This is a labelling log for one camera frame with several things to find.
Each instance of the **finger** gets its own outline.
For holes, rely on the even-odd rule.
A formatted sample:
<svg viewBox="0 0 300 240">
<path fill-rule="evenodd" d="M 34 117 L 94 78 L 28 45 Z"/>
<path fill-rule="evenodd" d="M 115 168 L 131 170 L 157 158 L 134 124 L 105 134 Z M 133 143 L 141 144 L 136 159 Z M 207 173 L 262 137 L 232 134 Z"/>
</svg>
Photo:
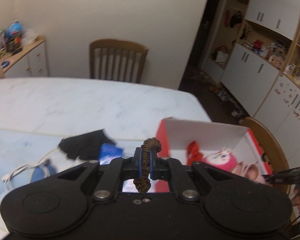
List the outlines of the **finger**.
<svg viewBox="0 0 300 240">
<path fill-rule="evenodd" d="M 294 196 L 294 198 L 291 200 L 291 203 L 293 206 L 300 205 L 300 195 Z"/>
</svg>

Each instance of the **brown chair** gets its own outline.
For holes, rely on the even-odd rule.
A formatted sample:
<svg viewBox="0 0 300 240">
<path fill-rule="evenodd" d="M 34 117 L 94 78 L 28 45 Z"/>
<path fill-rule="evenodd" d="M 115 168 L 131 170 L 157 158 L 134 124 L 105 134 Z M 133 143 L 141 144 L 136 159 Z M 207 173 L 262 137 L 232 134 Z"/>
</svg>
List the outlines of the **brown chair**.
<svg viewBox="0 0 300 240">
<path fill-rule="evenodd" d="M 285 171 L 289 169 L 287 159 L 280 145 L 266 127 L 251 117 L 246 117 L 241 125 L 252 130 L 258 143 L 264 151 L 262 159 L 269 163 L 273 172 Z M 274 187 L 281 189 L 288 195 L 290 194 L 290 185 L 274 185 Z"/>
<path fill-rule="evenodd" d="M 98 79 L 140 83 L 147 54 L 148 48 L 133 41 L 93 41 L 90 43 L 90 78 L 96 78 L 98 58 Z"/>
</svg>

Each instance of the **pink plush toy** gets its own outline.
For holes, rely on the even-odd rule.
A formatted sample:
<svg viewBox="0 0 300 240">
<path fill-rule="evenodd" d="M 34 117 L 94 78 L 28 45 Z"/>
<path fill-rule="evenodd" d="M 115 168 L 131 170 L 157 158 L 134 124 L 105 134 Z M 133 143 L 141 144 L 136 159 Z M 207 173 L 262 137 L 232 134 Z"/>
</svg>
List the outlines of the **pink plush toy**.
<svg viewBox="0 0 300 240">
<path fill-rule="evenodd" d="M 210 154 L 203 158 L 202 161 L 228 172 L 231 172 L 238 164 L 237 159 L 229 148 L 223 148 L 220 152 Z"/>
</svg>

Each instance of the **brown braided rope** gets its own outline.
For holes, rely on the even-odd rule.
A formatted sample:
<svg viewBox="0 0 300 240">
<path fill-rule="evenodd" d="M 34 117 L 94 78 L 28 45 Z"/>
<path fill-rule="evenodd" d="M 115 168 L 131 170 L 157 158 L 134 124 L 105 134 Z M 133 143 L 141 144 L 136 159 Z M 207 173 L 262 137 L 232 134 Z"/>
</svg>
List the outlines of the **brown braided rope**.
<svg viewBox="0 0 300 240">
<path fill-rule="evenodd" d="M 157 138 L 149 138 L 141 146 L 141 179 L 133 180 L 139 193 L 146 193 L 151 187 L 150 180 L 148 179 L 150 173 L 150 149 L 155 149 L 157 153 L 161 151 L 161 143 Z"/>
</svg>

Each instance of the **blue round object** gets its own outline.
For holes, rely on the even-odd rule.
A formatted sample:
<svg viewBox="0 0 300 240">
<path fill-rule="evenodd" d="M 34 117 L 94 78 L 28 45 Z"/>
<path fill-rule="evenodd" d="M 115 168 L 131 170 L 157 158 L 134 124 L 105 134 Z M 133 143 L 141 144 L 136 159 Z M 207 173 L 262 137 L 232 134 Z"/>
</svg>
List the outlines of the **blue round object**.
<svg viewBox="0 0 300 240">
<path fill-rule="evenodd" d="M 16 23 L 12 24 L 7 30 L 7 35 L 10 38 L 12 38 L 13 35 L 15 35 L 17 33 L 22 33 L 22 25 L 20 22 L 16 22 Z"/>
</svg>

